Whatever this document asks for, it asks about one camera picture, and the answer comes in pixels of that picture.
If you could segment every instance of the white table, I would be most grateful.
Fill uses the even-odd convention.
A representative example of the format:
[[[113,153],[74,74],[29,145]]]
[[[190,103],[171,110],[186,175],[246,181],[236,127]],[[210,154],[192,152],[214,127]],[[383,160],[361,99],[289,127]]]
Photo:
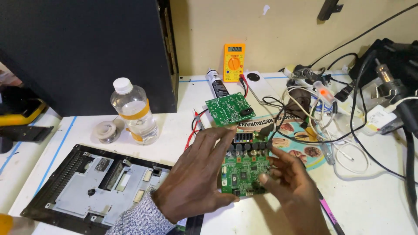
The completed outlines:
[[[52,132],[41,143],[15,142],[13,148],[0,154],[0,213],[7,213],[12,207],[26,179],[44,151],[49,140],[58,129],[61,118],[51,108],[41,113],[31,124],[54,126]]]
[[[330,73],[336,74],[334,76],[336,79],[349,80],[347,75],[341,75],[344,74],[343,71]],[[263,73],[263,76],[278,94],[283,93],[287,81],[283,73]],[[243,91],[240,83],[227,83],[226,87],[230,93]],[[200,112],[203,110],[202,106],[205,105],[205,101],[213,99],[209,83],[204,76],[183,77],[178,92],[177,113],[154,115],[162,133],[159,140],[150,146],[136,145],[126,131],[115,143],[109,145],[101,144],[92,136],[92,128],[96,124],[113,120],[116,115],[63,118],[60,123],[62,131],[56,132],[47,145],[9,213],[14,216],[20,214],[75,144],[174,165],[183,152],[191,132],[193,109]],[[251,93],[247,100],[258,116],[277,112],[277,109],[273,107],[259,105]],[[122,122],[119,117],[116,120],[119,123]],[[202,118],[202,122],[206,127],[210,126],[207,116]],[[358,136],[378,161],[403,174],[406,148],[401,140],[397,140],[397,137],[392,134],[373,137],[359,134]],[[345,152],[359,154],[355,148],[351,150],[348,148]],[[363,161],[361,157],[358,157],[354,163],[347,164],[360,170],[364,166]],[[381,171],[381,168],[372,163],[368,174],[378,171]],[[340,166],[339,172],[344,175],[353,175]],[[318,188],[346,234],[412,234],[414,232],[403,181],[385,174],[373,180],[346,182],[338,179],[332,167],[327,164],[309,173],[317,182]],[[326,220],[329,229],[335,234],[328,218]],[[34,234],[69,235],[74,233],[39,223]],[[206,214],[201,234],[291,234],[291,232],[278,201],[271,194],[265,194],[245,198],[239,203]]]

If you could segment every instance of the person's right hand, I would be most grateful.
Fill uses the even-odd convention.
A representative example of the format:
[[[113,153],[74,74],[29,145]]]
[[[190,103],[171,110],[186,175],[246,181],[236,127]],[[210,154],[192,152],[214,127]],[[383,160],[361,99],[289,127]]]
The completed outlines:
[[[266,174],[259,175],[259,180],[279,200],[294,233],[330,234],[322,215],[316,185],[302,162],[274,147],[271,152],[278,157],[270,158],[270,165],[277,167],[270,173],[277,180]]]

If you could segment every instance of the coiled spring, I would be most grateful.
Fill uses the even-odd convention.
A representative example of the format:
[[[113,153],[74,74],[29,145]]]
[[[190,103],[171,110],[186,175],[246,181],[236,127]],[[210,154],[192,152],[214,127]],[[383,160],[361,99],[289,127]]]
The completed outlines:
[[[309,78],[314,74],[313,70],[310,68],[303,68],[292,73],[292,78]]]

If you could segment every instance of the circuit board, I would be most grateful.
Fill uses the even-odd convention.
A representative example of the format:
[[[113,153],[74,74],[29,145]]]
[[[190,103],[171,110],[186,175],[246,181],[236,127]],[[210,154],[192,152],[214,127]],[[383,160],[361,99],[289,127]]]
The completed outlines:
[[[241,93],[206,101],[217,126],[225,126],[255,117],[255,113]]]
[[[268,138],[258,132],[239,132],[221,166],[222,193],[238,197],[265,193],[258,175],[268,172]]]

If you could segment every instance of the yellow multimeter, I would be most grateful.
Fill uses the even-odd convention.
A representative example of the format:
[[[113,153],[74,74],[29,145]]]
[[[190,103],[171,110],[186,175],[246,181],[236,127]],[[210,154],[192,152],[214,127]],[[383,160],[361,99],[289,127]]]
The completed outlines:
[[[225,44],[224,82],[239,82],[244,71],[245,44]]]

